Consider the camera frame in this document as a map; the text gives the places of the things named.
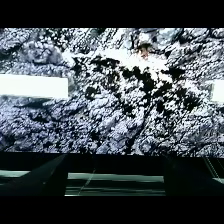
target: rocky surface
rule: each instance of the rocky surface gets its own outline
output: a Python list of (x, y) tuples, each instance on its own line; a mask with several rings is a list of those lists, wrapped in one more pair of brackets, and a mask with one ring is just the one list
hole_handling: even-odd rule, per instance
[(208, 84), (223, 42), (221, 28), (5, 28), (0, 73), (68, 77), (69, 100), (1, 96), (0, 150), (223, 157)]

